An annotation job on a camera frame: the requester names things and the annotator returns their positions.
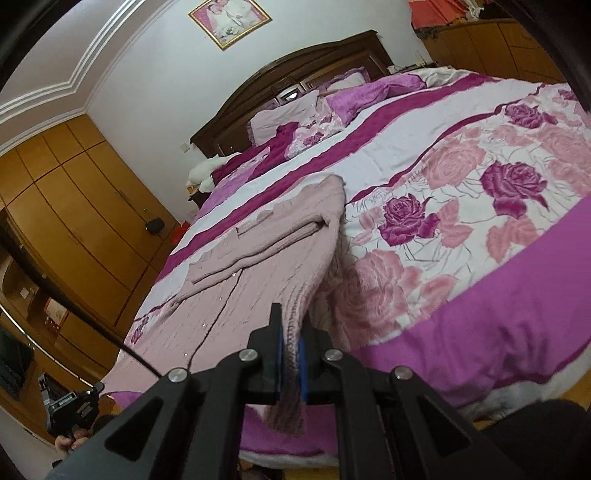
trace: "black cable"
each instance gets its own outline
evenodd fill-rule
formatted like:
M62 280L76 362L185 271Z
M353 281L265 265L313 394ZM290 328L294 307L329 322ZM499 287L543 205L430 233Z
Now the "black cable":
M110 333L106 328L100 325L98 322L90 318L82 309L78 308L70 299L68 299L51 281L37 271L35 266L32 265L31 261L24 254L22 249L15 243L13 238L4 229L0 228L0 245L2 245L6 251L10 254L13 260L22 268L23 272L36 284L39 288L42 288L49 296L62 306L67 308L70 312L76 315L80 320L92 328L96 333L100 334L103 338L110 341L113 345L117 346L131 358L139 362L141 365L146 367L151 373L157 378L161 378L162 374L158 372L150 363L144 360L140 355L135 353L131 348L125 345L115 335Z

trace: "person's leg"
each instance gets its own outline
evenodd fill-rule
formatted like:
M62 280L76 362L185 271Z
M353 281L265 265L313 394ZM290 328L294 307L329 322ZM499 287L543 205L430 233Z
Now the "person's leg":
M549 400L525 407L482 433L529 478L554 479L586 418L574 402Z

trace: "ceiling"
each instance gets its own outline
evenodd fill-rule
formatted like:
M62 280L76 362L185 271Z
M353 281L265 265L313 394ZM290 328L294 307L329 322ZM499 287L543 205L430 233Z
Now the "ceiling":
M82 0L27 54L0 92L0 155L86 110L125 50L176 0Z

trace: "red cloth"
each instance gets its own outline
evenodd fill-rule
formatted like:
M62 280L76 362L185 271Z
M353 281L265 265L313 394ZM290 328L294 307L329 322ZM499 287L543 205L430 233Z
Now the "red cloth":
M460 0L409 0L409 3L414 28L447 25L468 11Z

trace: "bride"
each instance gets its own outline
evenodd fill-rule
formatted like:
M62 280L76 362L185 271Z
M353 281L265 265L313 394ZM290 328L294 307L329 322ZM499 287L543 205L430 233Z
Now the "bride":
M211 23L213 34L221 43L227 43L245 31L244 26L231 18L220 5L208 5L207 18Z

